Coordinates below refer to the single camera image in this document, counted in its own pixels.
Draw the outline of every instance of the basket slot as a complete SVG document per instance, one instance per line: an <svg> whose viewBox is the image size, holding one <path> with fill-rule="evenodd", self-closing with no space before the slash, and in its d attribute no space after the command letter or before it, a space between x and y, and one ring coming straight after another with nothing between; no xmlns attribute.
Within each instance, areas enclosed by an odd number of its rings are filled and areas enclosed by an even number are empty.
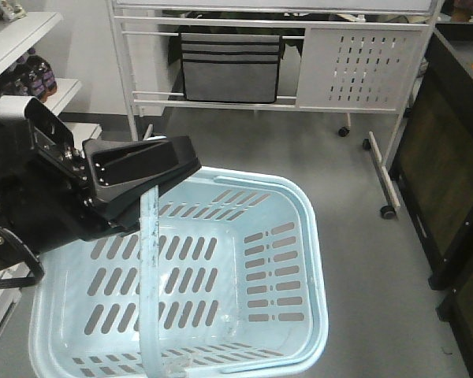
<svg viewBox="0 0 473 378"><path fill-rule="evenodd" d="M198 275L196 276L195 282L192 285L192 292L197 293L202 286L203 277L205 276L205 268L200 268Z"/></svg>
<svg viewBox="0 0 473 378"><path fill-rule="evenodd" d="M123 252L123 258L128 260L131 256L133 251L136 248L136 244L139 242L139 236L137 234L132 235L129 238L128 244L126 245L125 251Z"/></svg>
<svg viewBox="0 0 473 378"><path fill-rule="evenodd" d="M119 250L119 247L123 243L123 238L116 237L114 241L112 242L109 250L107 251L107 258L109 260L112 260L113 258L116 257L117 251Z"/></svg>
<svg viewBox="0 0 473 378"><path fill-rule="evenodd" d="M179 328L184 328L188 323L189 315L191 314L193 304L191 301L187 301L184 306L184 311L182 311L182 316L179 319Z"/></svg>
<svg viewBox="0 0 473 378"><path fill-rule="evenodd" d="M130 321L133 318L133 315L135 314L135 310L136 310L136 304L129 303L128 306L126 307L123 317L121 318L121 321L119 322L119 325L117 326L117 330L120 333L126 332L128 330L128 326L130 324Z"/></svg>
<svg viewBox="0 0 473 378"><path fill-rule="evenodd" d="M248 243L256 242L258 240L261 240L263 236L264 234L262 232L258 232L257 234L246 236L244 238L244 243L248 244Z"/></svg>
<svg viewBox="0 0 473 378"><path fill-rule="evenodd" d="M136 268L131 268L128 272L128 275L125 278L125 281L123 282L121 286L121 295L127 295L130 292L130 289L132 288L133 283L135 282L135 279L138 276L138 269Z"/></svg>
<svg viewBox="0 0 473 378"><path fill-rule="evenodd" d="M107 354L72 358L72 360L78 370L86 377L122 376L125 374L143 373L140 356L133 354Z"/></svg>
<svg viewBox="0 0 473 378"><path fill-rule="evenodd" d="M107 238L105 239L100 239L98 242L95 244L95 248L93 248L93 251L91 252L91 258L93 260L97 260L100 257L100 254L103 251L103 248L105 248L105 245L107 243Z"/></svg>
<svg viewBox="0 0 473 378"><path fill-rule="evenodd" d="M103 293L105 295L112 295L114 292L114 288L117 285L117 282L121 278L121 274L123 273L123 269L121 268L116 268L112 272L112 275L110 276L109 282L107 283L105 289L103 290Z"/></svg>
<svg viewBox="0 0 473 378"><path fill-rule="evenodd" d="M179 253L179 258L181 260L185 260L185 258L188 256L189 249L191 248L192 245L192 237L188 236L186 240L184 241L184 244L182 245L181 252Z"/></svg>
<svg viewBox="0 0 473 378"><path fill-rule="evenodd" d="M120 309L120 306L117 303L114 303L110 307L110 311L107 314L106 319L105 319L105 321L103 322L103 325L102 325L102 333L103 334L106 334L106 333L110 332L110 329L114 325L114 321L117 318L117 314L119 313L119 309Z"/></svg>
<svg viewBox="0 0 473 378"><path fill-rule="evenodd" d="M91 282L91 285L89 285L87 294L92 297L93 295L96 294L98 289L100 288L100 285L103 282L103 279L105 278L107 271L105 268L100 268L98 269L98 272L96 272L95 278Z"/></svg>
<svg viewBox="0 0 473 378"><path fill-rule="evenodd" d="M274 255L274 262L283 262L287 260L292 260L298 257L298 251L292 250L290 252L284 252L282 254Z"/></svg>

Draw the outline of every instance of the caster wheel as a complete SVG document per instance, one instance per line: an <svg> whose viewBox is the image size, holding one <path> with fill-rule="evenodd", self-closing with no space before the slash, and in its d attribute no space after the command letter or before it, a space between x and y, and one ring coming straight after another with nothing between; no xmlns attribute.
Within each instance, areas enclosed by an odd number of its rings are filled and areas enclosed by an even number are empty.
<svg viewBox="0 0 473 378"><path fill-rule="evenodd" d="M363 140L363 150L365 150L365 151L371 150L371 143L370 143L370 140L368 138Z"/></svg>
<svg viewBox="0 0 473 378"><path fill-rule="evenodd" d="M348 135L348 133L350 132L350 130L348 130L345 126L343 128L341 128L340 130L338 130L338 135L341 136L342 138L344 138L345 136Z"/></svg>
<svg viewBox="0 0 473 378"><path fill-rule="evenodd" d="M384 219L393 219L396 217L396 210L391 205L385 205L380 209L380 216Z"/></svg>

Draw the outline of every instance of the light blue plastic basket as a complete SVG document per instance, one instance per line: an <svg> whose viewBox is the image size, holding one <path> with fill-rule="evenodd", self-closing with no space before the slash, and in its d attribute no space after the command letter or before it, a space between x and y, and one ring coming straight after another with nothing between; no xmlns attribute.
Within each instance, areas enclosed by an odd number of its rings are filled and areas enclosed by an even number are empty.
<svg viewBox="0 0 473 378"><path fill-rule="evenodd" d="M43 255L29 340L39 377L261 378L317 361L326 298L295 184L202 168L159 205L156 190L141 202L141 233Z"/></svg>

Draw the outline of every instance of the rack leg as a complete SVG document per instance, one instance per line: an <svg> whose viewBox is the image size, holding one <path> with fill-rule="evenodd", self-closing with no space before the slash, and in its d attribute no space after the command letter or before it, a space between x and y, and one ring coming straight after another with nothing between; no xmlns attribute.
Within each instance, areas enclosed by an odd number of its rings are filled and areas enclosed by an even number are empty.
<svg viewBox="0 0 473 378"><path fill-rule="evenodd" d="M397 215L401 208L400 200L397 197L393 182L387 173L387 168L385 167L384 161L382 160L382 154L380 153L380 149L378 148L378 144L373 132L370 132L368 142L370 144L370 148L365 150L371 151L372 161L375 169L377 170L378 179L382 185L385 199L387 200L387 205L384 205L380 209L380 215L384 219L392 219Z"/></svg>
<svg viewBox="0 0 473 378"><path fill-rule="evenodd" d="M350 113L346 113L346 116L347 116L347 125L344 126L343 128L340 128L340 130L338 130L338 135L341 136L342 138L347 136L348 133L350 132L350 129L352 128L352 118L350 116Z"/></svg>

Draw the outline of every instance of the bottle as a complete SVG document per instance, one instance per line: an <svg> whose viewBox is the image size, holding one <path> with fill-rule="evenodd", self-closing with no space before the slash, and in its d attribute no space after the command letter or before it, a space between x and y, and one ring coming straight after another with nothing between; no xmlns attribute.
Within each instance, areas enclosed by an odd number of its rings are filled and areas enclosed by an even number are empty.
<svg viewBox="0 0 473 378"><path fill-rule="evenodd" d="M56 78L54 77L53 69L50 64L42 57L36 54L35 48L28 49L27 65L32 67L38 74L41 75L44 87L46 88L47 96L54 95L58 90Z"/></svg>
<svg viewBox="0 0 473 378"><path fill-rule="evenodd" d="M17 86L17 94L25 95L25 90L21 86L21 84L23 84L27 88L26 95L35 96L41 102L45 102L47 100L47 92L42 82L41 75L37 74L35 70L26 64L24 57L17 59L16 63L17 66L14 69L16 80L14 83Z"/></svg>

